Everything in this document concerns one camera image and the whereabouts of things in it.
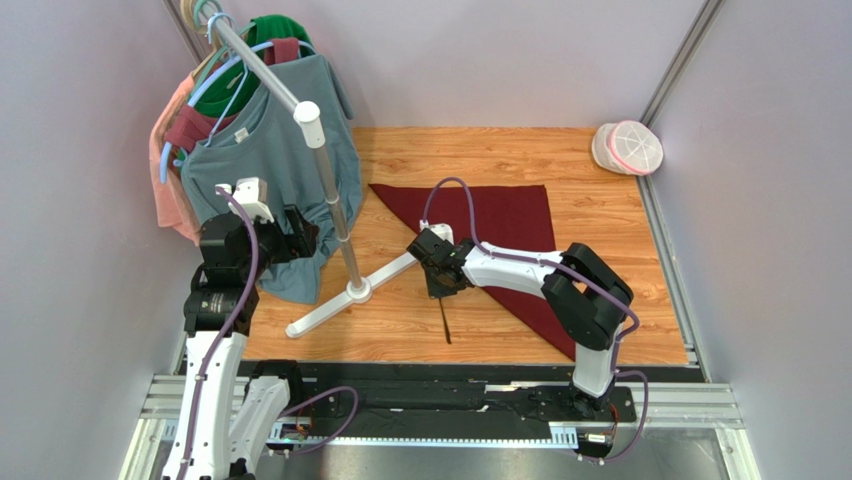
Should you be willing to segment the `gold metal fork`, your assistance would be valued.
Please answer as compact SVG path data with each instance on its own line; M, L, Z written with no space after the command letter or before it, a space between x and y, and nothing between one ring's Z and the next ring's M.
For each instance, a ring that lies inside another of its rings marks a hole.
M452 345L452 335L451 335L451 331L450 331L449 324L448 324L448 319L447 319L447 315L446 315L446 309L445 309L443 298L438 299L438 304L439 304L439 309L440 309L440 314L441 314L441 319L442 319L445 341L448 345Z

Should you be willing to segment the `dark red cloth napkin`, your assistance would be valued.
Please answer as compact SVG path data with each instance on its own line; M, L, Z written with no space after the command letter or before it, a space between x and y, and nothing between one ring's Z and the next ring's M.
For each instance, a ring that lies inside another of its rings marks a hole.
M432 200L429 188L372 184L372 192L406 226L419 221L445 223L456 241L472 236L466 195L445 185ZM470 189L477 236L510 249L557 249L547 190L534 186L482 186ZM444 300L452 339L469 346L474 361L488 363L562 363L575 356L575 343L547 302L505 288L467 289Z

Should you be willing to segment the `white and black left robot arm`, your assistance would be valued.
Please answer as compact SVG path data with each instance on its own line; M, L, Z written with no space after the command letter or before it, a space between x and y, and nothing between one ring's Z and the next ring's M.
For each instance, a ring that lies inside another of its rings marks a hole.
M201 228L202 263L184 305L187 369L165 479L251 479L277 415L291 397L283 374L248 383L234 405L239 364L259 301L257 277L270 266L309 258L318 226L294 205L284 216L236 208Z

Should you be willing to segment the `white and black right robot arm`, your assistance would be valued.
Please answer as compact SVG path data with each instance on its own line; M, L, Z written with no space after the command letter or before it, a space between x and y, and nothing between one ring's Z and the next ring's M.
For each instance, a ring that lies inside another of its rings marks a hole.
M467 288L502 288L546 301L575 344L572 400L587 412L610 404L624 323L635 316L631 288L590 247L559 252L498 247L466 238L458 244L431 228L407 251L422 267L428 294L442 299Z

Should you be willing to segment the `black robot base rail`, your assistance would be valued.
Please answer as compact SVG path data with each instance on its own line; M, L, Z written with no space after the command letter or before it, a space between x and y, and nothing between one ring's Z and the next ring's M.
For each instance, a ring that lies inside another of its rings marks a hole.
M335 363L242 360L233 397L252 381L290 392L261 432L279 455L332 446L549 449L600 462L626 449L651 418L641 404L657 387L698 385L686 366L626 365L595 400L569 365Z

